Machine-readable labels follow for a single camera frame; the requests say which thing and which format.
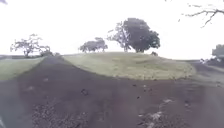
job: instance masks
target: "field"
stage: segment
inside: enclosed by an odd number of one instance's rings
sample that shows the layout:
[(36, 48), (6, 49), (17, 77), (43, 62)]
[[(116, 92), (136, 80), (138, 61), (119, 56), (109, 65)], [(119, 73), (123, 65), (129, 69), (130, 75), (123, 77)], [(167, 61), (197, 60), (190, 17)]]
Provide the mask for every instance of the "field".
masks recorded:
[(0, 60), (0, 81), (12, 79), (26, 71), (29, 71), (41, 61), (42, 58)]
[(105, 76), (130, 79), (177, 79), (195, 74), (185, 62), (136, 53), (93, 53), (64, 56), (75, 66)]
[(134, 53), (0, 60), (0, 128), (223, 128), (223, 78)]

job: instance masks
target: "overcast sky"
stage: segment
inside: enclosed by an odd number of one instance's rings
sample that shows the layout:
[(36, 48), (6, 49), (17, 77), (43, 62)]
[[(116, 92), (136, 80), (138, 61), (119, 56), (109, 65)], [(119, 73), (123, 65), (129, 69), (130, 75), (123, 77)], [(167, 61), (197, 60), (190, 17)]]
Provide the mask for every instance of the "overcast sky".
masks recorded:
[[(222, 0), (186, 0), (188, 3), (213, 3), (223, 7)], [(144, 19), (160, 34), (160, 56), (173, 59), (207, 58), (216, 44), (224, 44), (224, 16), (218, 15), (212, 24), (203, 26), (204, 16), (183, 17), (192, 12), (180, 0), (8, 0), (0, 4), (0, 54), (10, 53), (15, 39), (36, 33), (53, 52), (70, 54), (95, 36), (106, 37), (116, 22), (127, 17)], [(109, 51), (122, 49), (108, 43)]]

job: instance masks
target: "dirt track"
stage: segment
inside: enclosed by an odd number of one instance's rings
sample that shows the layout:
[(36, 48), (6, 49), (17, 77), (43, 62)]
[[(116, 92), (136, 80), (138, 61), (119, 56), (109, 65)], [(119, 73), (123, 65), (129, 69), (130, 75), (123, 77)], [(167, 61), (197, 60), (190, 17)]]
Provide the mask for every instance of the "dirt track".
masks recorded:
[(0, 116), (6, 128), (223, 128), (224, 90), (203, 85), (110, 78), (48, 57), (0, 83)]

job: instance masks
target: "tree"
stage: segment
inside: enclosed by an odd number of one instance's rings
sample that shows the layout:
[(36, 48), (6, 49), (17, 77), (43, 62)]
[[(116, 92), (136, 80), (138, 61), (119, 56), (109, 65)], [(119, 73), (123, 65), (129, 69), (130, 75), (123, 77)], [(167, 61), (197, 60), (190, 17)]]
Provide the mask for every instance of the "tree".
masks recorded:
[(111, 41), (117, 41), (120, 44), (120, 47), (124, 49), (124, 52), (127, 52), (131, 49), (128, 45), (128, 37), (126, 35), (126, 31), (124, 30), (123, 22), (117, 23), (115, 29), (110, 30), (108, 33), (112, 33), (112, 35), (108, 36), (107, 39)]
[(61, 54), (59, 52), (56, 52), (54, 55), (55, 56), (60, 56)]
[(115, 32), (115, 34), (108, 36), (108, 39), (117, 41), (124, 51), (131, 47), (136, 52), (160, 47), (159, 34), (150, 30), (147, 23), (138, 18), (128, 18), (124, 22), (117, 23), (115, 29), (109, 32)]
[(102, 51), (104, 52), (105, 49), (108, 49), (108, 46), (106, 45), (105, 41), (103, 38), (101, 37), (96, 37), (95, 38), (96, 42), (95, 42), (95, 45), (96, 45), (96, 49), (102, 49)]
[(218, 59), (224, 60), (224, 45), (216, 45), (216, 48), (212, 50), (212, 55)]
[(7, 4), (5, 0), (0, 0), (0, 3)]
[(25, 57), (29, 57), (30, 53), (39, 52), (40, 54), (49, 53), (49, 46), (40, 46), (39, 41), (42, 40), (38, 35), (31, 34), (29, 39), (21, 39), (21, 41), (15, 41), (14, 44), (11, 45), (10, 51), (22, 50)]
[(96, 50), (102, 49), (102, 51), (104, 52), (104, 50), (107, 48), (108, 46), (106, 45), (103, 38), (96, 37), (94, 41), (87, 41), (86, 43), (81, 45), (79, 47), (79, 50), (81, 50), (82, 52), (95, 52)]

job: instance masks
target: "green grass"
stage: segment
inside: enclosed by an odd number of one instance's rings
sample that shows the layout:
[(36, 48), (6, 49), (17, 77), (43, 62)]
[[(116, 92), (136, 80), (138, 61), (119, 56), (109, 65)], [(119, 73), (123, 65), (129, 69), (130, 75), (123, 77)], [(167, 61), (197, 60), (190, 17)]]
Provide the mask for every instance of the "green grass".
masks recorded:
[(64, 56), (75, 66), (105, 76), (131, 79), (173, 79), (193, 75), (195, 69), (177, 62), (147, 54), (91, 53)]
[(5, 59), (0, 60), (0, 80), (14, 78), (42, 61), (43, 58), (37, 59)]

